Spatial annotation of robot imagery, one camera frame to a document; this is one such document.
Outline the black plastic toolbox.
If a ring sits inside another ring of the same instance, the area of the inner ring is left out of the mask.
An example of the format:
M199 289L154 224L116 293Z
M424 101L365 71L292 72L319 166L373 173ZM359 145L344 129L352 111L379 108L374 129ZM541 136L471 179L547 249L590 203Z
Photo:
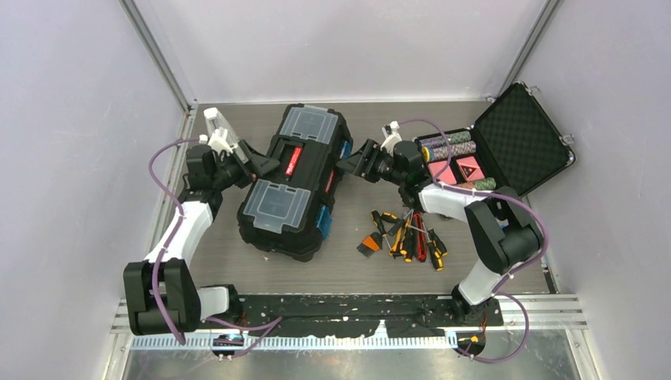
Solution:
M251 185L238 209L242 240L265 252L312 260L330 233L336 189L346 174L336 164L350 156L352 146L341 113L288 105L267 151L279 166Z

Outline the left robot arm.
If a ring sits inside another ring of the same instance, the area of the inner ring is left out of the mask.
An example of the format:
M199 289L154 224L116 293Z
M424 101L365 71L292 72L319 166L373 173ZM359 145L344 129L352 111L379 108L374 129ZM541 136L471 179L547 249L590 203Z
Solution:
M209 317L232 328L242 318L237 291L230 284L198 288L189 270L204 233L211 227L232 186L244 188L279 167L279 161L241 140L232 147L212 147L188 139L184 186L175 195L175 212L157 245L140 261L123 270L123 285L131 331L136 336L172 334L184 345Z

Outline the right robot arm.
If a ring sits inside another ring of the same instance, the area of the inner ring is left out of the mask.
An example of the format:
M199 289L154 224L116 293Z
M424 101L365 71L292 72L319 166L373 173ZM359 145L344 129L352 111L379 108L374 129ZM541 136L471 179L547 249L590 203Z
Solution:
M483 306L506 280L547 250L544 225L511 187L477 191L440 182L430 175L414 142L398 142L388 152L369 139L336 166L371 183L397 185L406 207L468 225L478 259L453 288L448 303L453 320L462 325L479 319Z

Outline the white metronome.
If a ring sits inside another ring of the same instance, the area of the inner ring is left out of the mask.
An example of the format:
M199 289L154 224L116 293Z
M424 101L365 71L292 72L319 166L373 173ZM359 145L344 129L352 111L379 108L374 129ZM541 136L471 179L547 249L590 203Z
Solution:
M212 132L219 127L227 127L227 128L232 128L231 124L229 121L223 116L223 114L216 108L207 108L203 111L203 115L205 117L205 122L206 122L206 127L207 127L207 141L212 134ZM239 148L237 149L235 154L228 154L228 155L234 155L237 156L241 162L244 164L246 161L245 155L241 152L240 149L240 142L239 142Z

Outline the orange black bit holder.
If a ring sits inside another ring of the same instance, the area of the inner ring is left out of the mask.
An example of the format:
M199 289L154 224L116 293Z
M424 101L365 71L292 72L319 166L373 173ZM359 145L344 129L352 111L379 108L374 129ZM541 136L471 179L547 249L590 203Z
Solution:
M382 236L379 232L373 232L366 236L357 246L357 250L366 258L381 250Z

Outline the pink card deck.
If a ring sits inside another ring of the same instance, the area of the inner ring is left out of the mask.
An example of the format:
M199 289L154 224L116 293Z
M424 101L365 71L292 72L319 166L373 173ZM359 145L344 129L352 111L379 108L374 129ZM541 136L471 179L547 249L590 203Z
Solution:
M435 177L438 181L444 182L446 184L456 184L457 179L449 167L446 164L446 160L443 161L434 161L428 164L428 169L432 177Z

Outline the red black pliers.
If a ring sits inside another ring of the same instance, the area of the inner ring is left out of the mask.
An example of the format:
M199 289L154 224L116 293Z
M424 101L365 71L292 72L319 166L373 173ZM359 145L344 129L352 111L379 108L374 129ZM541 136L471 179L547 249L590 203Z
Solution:
M426 261L426 236L423 225L423 217L419 212L413 214L412 225L415 228L415 259L419 262Z

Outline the poker chip row top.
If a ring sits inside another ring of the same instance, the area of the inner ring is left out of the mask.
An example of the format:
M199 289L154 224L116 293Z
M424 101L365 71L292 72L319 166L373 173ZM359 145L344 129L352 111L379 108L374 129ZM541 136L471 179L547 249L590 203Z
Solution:
M445 135L438 134L434 137L420 139L419 144L424 147L435 149L448 145L453 146L460 143L466 143L471 140L472 137L469 131L459 131Z

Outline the red card deck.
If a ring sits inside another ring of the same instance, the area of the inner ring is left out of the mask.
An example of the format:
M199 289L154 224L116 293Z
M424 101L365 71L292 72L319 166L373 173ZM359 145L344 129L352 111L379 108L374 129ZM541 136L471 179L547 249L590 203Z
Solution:
M461 176L467 181L479 181L485 178L485 174L477 161L476 157L471 155L457 159L457 168Z

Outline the yellow black screwdriver right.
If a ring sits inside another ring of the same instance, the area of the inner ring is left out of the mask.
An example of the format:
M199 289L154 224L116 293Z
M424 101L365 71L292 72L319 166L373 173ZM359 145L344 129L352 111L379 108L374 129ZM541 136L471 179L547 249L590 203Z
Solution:
M446 255L446 247L434 229L430 228L424 220L420 223L420 232L423 239L422 250L436 272L444 269L442 258Z

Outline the poker chip row green red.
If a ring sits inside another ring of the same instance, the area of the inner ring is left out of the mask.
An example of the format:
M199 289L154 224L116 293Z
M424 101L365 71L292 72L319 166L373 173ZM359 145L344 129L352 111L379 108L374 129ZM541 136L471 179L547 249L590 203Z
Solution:
M497 187L495 178L486 177L479 180L471 180L463 183L456 184L459 188L465 188L468 190L476 191L492 191Z

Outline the black aluminium poker chip case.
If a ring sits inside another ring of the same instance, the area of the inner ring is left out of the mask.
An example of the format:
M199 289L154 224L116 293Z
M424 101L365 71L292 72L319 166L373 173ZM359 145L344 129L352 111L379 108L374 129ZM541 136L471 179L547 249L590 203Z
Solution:
M511 187L519 196L528 195L576 160L573 150L523 82L509 86L470 127L420 135L415 143L421 151L420 139L459 131L471 133L477 150L446 160L457 184L467 182L457 168L457 159L471 155L476 157L485 178L495 178L496 188ZM431 176L428 164L425 161L423 184L437 180Z

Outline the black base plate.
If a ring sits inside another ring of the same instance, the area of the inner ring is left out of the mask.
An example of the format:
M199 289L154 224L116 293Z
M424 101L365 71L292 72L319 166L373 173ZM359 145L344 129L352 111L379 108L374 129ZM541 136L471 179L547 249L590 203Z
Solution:
M439 294L245 294L232 303L233 321L260 326L280 318L271 336L370 337L384 326L391 338L438 337L447 328L503 325L497 300L467 317Z

